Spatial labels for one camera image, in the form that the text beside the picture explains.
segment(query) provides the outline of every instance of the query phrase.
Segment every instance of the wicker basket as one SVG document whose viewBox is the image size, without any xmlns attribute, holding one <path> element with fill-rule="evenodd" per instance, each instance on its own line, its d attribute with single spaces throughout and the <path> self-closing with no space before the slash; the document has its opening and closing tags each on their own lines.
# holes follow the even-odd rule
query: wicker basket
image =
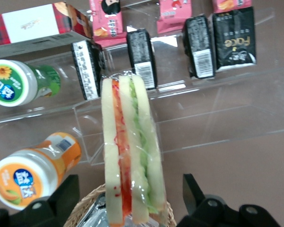
<svg viewBox="0 0 284 227">
<path fill-rule="evenodd" d="M 89 210 L 90 206 L 95 202 L 97 197 L 105 192 L 105 184 L 99 186 L 95 190 L 93 190 L 90 194 L 85 196 L 80 202 L 77 203 L 74 210 L 71 212 L 70 217 L 66 221 L 64 227 L 76 227 L 81 218 L 85 215 L 85 213 Z M 168 227 L 175 227 L 176 221 L 174 218 L 174 214 L 170 204 L 168 203 L 168 211 L 169 211 L 169 222 Z"/>
</svg>

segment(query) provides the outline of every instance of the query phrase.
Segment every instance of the tomato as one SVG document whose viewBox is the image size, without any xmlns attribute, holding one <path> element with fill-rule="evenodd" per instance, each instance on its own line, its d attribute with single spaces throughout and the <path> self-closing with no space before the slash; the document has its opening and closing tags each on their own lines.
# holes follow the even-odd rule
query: tomato
<svg viewBox="0 0 284 227">
<path fill-rule="evenodd" d="M 119 166 L 121 173 L 121 196 L 123 217 L 132 212 L 132 191 L 131 191 L 131 156 L 127 138 L 126 126 L 123 118 L 121 99 L 119 95 L 119 82 L 113 80 L 113 102 L 115 111 L 115 123 L 117 136 L 115 143 L 119 148 Z"/>
</svg>

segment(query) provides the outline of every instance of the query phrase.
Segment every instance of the black packaging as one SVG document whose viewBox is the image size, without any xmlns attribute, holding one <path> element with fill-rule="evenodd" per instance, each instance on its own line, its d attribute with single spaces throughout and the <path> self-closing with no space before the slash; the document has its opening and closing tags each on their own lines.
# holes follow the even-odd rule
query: black packaging
<svg viewBox="0 0 284 227">
<path fill-rule="evenodd" d="M 217 69 L 257 63 L 253 7 L 214 14 L 213 28 Z"/>
<path fill-rule="evenodd" d="M 205 15 L 186 20 L 183 28 L 185 54 L 189 57 L 190 76 L 214 77 L 213 47 Z"/>
<path fill-rule="evenodd" d="M 102 47 L 83 40 L 72 43 L 71 50 L 84 99 L 100 97 L 101 71 L 105 69 Z"/>
<path fill-rule="evenodd" d="M 146 29 L 139 29 L 127 33 L 126 40 L 133 72 L 142 77 L 146 89 L 155 89 L 158 80 L 150 35 Z"/>
</svg>

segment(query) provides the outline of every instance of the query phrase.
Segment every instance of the bread slice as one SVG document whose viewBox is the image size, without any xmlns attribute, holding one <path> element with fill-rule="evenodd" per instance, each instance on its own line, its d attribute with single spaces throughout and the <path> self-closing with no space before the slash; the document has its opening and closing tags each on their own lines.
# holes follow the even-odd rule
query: bread slice
<svg viewBox="0 0 284 227">
<path fill-rule="evenodd" d="M 141 166 L 141 139 L 134 123 L 136 111 L 133 106 L 129 83 L 130 78 L 128 76 L 119 77 L 119 95 L 131 154 L 132 216 L 133 222 L 140 224 L 149 220 L 149 212 L 145 201 L 148 183 L 144 168 Z"/>
<path fill-rule="evenodd" d="M 139 122 L 149 148 L 147 166 L 147 179 L 150 187 L 149 198 L 152 206 L 158 211 L 162 211 L 166 207 L 166 192 L 158 137 L 151 119 L 150 104 L 143 79 L 136 75 L 133 75 L 132 78 L 138 99 Z"/>
<path fill-rule="evenodd" d="M 122 196 L 115 196 L 116 194 L 121 194 L 121 175 L 118 163 L 119 150 L 114 141 L 117 132 L 113 105 L 112 79 L 103 80 L 101 104 L 104 134 L 107 218 L 111 225 L 123 225 Z"/>
</svg>

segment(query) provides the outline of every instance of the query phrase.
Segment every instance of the orange yogurt bottle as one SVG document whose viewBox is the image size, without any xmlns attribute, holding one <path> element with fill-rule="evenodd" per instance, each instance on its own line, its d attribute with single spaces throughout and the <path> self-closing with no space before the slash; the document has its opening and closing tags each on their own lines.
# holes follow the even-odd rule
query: orange yogurt bottle
<svg viewBox="0 0 284 227">
<path fill-rule="evenodd" d="M 22 210 L 33 200 L 51 195 L 80 158 L 78 141 L 64 132 L 50 135 L 35 148 L 14 152 L 0 161 L 0 200 Z"/>
</svg>

